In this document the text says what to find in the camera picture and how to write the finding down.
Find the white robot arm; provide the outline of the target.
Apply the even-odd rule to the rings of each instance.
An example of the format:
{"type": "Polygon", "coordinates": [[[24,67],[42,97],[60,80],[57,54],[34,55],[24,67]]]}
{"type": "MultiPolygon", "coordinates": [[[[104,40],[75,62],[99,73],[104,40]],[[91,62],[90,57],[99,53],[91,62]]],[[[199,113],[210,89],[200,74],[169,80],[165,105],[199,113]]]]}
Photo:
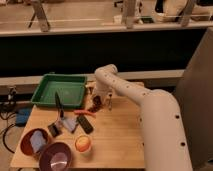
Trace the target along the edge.
{"type": "Polygon", "coordinates": [[[193,171],[181,111],[175,97],[162,89],[150,90],[117,76],[109,64],[95,70],[94,96],[104,99],[110,89],[140,107],[146,171],[193,171]]]}

